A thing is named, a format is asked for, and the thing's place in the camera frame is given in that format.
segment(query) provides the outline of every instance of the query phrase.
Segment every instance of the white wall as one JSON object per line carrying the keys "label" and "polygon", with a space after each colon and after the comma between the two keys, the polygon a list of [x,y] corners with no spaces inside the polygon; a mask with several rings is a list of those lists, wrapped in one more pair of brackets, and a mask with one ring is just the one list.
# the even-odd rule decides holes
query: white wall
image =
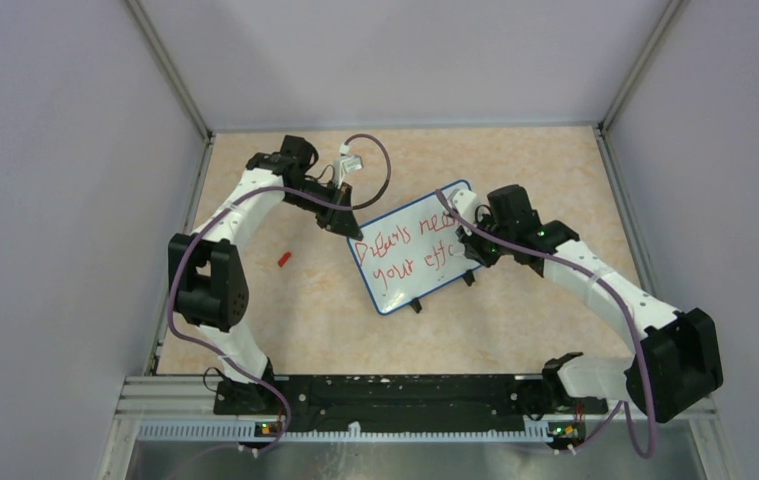
{"label": "white wall", "polygon": [[759,2],[691,2],[613,141],[663,295],[717,322],[718,407],[759,479]]}
{"label": "white wall", "polygon": [[667,0],[144,0],[215,130],[596,122]]}
{"label": "white wall", "polygon": [[119,0],[0,0],[0,478],[95,476],[200,153]]}

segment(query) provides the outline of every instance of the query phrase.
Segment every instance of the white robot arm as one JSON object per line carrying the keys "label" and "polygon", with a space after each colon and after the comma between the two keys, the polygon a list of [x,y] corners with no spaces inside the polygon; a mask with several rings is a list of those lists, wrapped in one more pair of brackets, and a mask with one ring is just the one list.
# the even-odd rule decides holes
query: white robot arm
{"label": "white robot arm", "polygon": [[[700,309],[681,312],[636,287],[599,259],[563,223],[542,225],[522,187],[510,185],[495,190],[488,194],[488,204],[483,204],[474,192],[459,189],[450,195],[447,206],[468,224],[493,237],[550,256],[545,259],[507,249],[461,226],[457,234],[466,257],[490,267],[501,256],[512,255],[518,263],[532,267],[543,278],[582,299],[635,353],[622,309],[601,281],[619,294],[634,319],[637,340],[647,360],[657,421],[670,420],[723,383],[711,317]],[[559,260],[584,267],[592,274]],[[575,353],[547,362],[544,376],[568,397],[632,402],[646,413],[638,370],[635,358],[596,358]]]}
{"label": "white robot arm", "polygon": [[[216,222],[191,253],[190,262],[180,278],[175,311],[182,314],[188,323],[196,325],[224,356],[233,359],[257,378],[264,376],[268,370],[272,371],[272,367],[248,327],[245,312],[249,290],[240,264],[240,254],[255,230],[273,207],[284,201],[314,212],[320,228],[358,240],[362,238],[352,210],[325,208],[281,189],[288,187],[329,203],[350,206],[352,189],[340,178],[335,177],[332,182],[322,184],[307,175],[316,157],[317,152],[310,143],[293,136],[285,137],[279,152],[256,154],[247,163],[247,169],[235,190],[203,223]],[[338,159],[336,169],[341,169],[341,164],[360,165],[361,161],[359,157],[346,155]],[[265,188],[271,191],[250,196],[234,206],[237,199]],[[193,235],[201,230],[202,227],[197,228]],[[170,241],[171,282],[192,239],[192,235],[177,234]],[[209,276],[197,272],[197,268],[206,264],[210,265]],[[232,380],[250,383],[228,362],[224,362],[223,367],[226,376]]]}

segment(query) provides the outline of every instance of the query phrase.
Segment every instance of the red handwritten text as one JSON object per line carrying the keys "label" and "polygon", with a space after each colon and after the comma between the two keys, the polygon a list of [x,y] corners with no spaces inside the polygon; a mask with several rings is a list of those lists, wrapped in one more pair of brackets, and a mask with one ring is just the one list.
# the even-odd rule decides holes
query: red handwritten text
{"label": "red handwritten text", "polygon": [[438,245],[432,246],[432,253],[427,254],[425,257],[423,257],[423,261],[426,263],[427,266],[432,267],[435,269],[435,271],[441,270],[441,267],[447,264],[447,257],[454,257],[454,247],[455,245],[444,245],[443,240],[438,241]]}
{"label": "red handwritten text", "polygon": [[388,254],[391,248],[399,244],[406,245],[410,241],[411,235],[408,233],[408,228],[400,228],[400,226],[397,225],[396,231],[389,234],[387,238],[385,237],[385,234],[379,232],[376,235],[376,238],[373,239],[373,245],[368,245],[364,242],[356,242],[355,253],[358,256],[358,265],[364,265],[364,259],[367,257],[368,253],[371,258],[383,258]]}
{"label": "red handwritten text", "polygon": [[376,269],[376,271],[373,272],[373,278],[381,278],[382,282],[385,284],[385,290],[387,291],[388,279],[398,278],[402,280],[412,273],[414,273],[414,262],[411,260],[406,260],[400,267],[394,265],[388,269]]}
{"label": "red handwritten text", "polygon": [[431,218],[420,221],[420,234],[423,235],[427,231],[440,232],[445,228],[450,228],[456,225],[456,219],[449,215],[432,215]]}

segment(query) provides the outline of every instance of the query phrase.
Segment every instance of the small whiteboard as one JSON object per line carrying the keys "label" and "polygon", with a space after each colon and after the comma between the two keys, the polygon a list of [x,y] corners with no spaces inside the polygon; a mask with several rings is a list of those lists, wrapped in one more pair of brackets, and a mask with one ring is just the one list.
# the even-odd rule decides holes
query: small whiteboard
{"label": "small whiteboard", "polygon": [[[456,188],[470,184],[459,180],[441,190],[449,197]],[[480,266],[464,258],[458,227],[431,193],[362,225],[364,240],[347,239],[377,312],[388,315]]]}

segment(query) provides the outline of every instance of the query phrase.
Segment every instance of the black mounting plate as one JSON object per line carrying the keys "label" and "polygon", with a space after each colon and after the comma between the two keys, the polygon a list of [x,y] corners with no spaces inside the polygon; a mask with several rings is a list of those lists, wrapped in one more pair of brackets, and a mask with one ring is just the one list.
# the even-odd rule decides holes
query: black mounting plate
{"label": "black mounting plate", "polygon": [[[290,375],[274,377],[292,409],[290,431],[363,432],[520,431],[525,415],[608,411],[596,398],[554,405],[543,379],[513,374],[484,375]],[[220,415],[279,413],[276,401],[263,411],[215,402]]]}

